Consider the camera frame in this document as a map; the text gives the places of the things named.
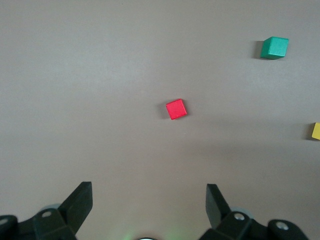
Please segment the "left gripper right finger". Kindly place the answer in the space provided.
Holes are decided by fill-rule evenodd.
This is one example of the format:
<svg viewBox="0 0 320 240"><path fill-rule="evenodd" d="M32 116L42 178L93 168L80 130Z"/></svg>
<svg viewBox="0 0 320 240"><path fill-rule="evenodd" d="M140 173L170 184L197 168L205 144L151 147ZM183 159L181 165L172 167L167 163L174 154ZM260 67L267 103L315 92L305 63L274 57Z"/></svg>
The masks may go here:
<svg viewBox="0 0 320 240"><path fill-rule="evenodd" d="M242 211L231 210L216 184L206 185L205 209L211 225L205 240L310 240L290 221L273 219L264 226Z"/></svg>

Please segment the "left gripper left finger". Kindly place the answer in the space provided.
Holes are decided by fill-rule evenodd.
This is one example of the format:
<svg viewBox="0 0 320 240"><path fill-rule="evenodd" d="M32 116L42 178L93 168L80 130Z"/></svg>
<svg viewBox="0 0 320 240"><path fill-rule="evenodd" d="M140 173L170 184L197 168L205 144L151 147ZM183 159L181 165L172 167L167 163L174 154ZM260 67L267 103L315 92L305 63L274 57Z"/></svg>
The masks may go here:
<svg viewBox="0 0 320 240"><path fill-rule="evenodd" d="M78 240L76 233L92 207L92 183L81 182L59 207L43 209L28 220L0 215L0 240Z"/></svg>

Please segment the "red wooden block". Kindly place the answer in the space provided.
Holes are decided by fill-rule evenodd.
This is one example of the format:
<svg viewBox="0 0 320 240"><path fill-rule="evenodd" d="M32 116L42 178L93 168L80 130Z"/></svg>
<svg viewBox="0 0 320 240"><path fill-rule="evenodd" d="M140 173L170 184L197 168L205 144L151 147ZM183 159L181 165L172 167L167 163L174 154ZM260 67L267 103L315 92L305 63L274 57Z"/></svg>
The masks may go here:
<svg viewBox="0 0 320 240"><path fill-rule="evenodd" d="M165 106L171 120L176 120L188 114L184 102L181 98L169 102Z"/></svg>

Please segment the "yellow wooden block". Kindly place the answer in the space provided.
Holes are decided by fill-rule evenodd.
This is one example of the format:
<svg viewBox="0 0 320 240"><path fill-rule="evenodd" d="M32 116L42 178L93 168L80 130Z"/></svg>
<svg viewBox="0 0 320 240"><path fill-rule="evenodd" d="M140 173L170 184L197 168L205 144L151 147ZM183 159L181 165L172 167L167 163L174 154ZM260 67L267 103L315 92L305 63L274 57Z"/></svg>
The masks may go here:
<svg viewBox="0 0 320 240"><path fill-rule="evenodd" d="M315 140L320 141L320 122L315 122L313 126L313 130L311 133L311 137Z"/></svg>

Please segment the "green wooden block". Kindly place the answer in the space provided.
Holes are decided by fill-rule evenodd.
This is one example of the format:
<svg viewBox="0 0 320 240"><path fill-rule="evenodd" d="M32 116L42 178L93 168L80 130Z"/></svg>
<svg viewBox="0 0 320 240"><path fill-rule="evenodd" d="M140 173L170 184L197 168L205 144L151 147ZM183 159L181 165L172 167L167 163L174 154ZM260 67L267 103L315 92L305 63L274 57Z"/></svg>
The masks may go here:
<svg viewBox="0 0 320 240"><path fill-rule="evenodd" d="M267 60L284 58L289 45L288 38L272 36L263 41L260 57Z"/></svg>

